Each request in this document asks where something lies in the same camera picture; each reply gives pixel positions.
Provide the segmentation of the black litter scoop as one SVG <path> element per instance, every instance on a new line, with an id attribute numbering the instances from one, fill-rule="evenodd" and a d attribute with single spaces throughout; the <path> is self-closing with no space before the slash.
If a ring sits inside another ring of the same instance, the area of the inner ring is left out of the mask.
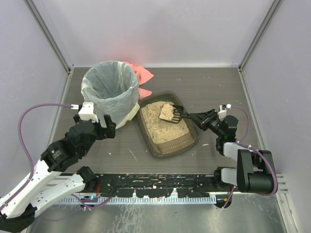
<path id="1" fill-rule="evenodd" d="M 182 119 L 191 119 L 191 117 L 184 106 L 166 103 L 160 110 L 159 119 L 178 124 Z"/>

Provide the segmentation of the trash bin with white liner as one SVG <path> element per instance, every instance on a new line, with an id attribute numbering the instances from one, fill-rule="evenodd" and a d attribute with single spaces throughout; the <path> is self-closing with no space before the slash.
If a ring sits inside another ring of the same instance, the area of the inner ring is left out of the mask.
<path id="1" fill-rule="evenodd" d="M 94 103 L 99 118 L 110 115 L 119 129 L 140 109 L 138 87 L 138 78 L 128 64 L 106 61 L 87 71 L 82 79 L 81 94 L 85 102 Z"/>

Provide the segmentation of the dark translucent litter box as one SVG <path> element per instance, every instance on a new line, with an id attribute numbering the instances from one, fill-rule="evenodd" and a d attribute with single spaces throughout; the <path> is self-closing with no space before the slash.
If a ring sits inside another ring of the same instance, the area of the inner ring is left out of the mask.
<path id="1" fill-rule="evenodd" d="M 178 124 L 173 124 L 159 118 L 165 104 L 182 105 L 174 92 L 153 93 L 138 103 L 138 125 L 153 156 L 175 156 L 193 148 L 199 142 L 199 133 L 191 120 L 183 119 Z"/>

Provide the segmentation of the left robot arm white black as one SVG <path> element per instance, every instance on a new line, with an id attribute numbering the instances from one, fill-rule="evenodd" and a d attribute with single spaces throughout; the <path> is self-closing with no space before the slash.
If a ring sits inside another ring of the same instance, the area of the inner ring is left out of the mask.
<path id="1" fill-rule="evenodd" d="M 70 127 L 65 137 L 51 143 L 41 154 L 33 171 L 0 199 L 2 231 L 19 233 L 64 197 L 98 188 L 98 177 L 89 167 L 83 166 L 64 182 L 43 190 L 50 181 L 86 156 L 95 141 L 115 137 L 116 124 L 110 115 L 104 115 L 104 128 L 100 122 L 81 120 L 78 116 L 74 118 L 76 124 Z"/>

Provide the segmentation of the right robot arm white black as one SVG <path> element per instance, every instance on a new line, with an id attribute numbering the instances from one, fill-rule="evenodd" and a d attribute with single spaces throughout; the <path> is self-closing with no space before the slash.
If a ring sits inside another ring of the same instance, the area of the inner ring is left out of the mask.
<path id="1" fill-rule="evenodd" d="M 216 150 L 222 156 L 235 160 L 236 168 L 216 170 L 218 182 L 232 184 L 242 193 L 271 196 L 277 192 L 278 183 L 272 153 L 242 145 L 236 138 L 239 120 L 231 115 L 219 117 L 216 110 L 190 113 L 187 118 L 202 131 L 210 130 L 217 135 Z"/>

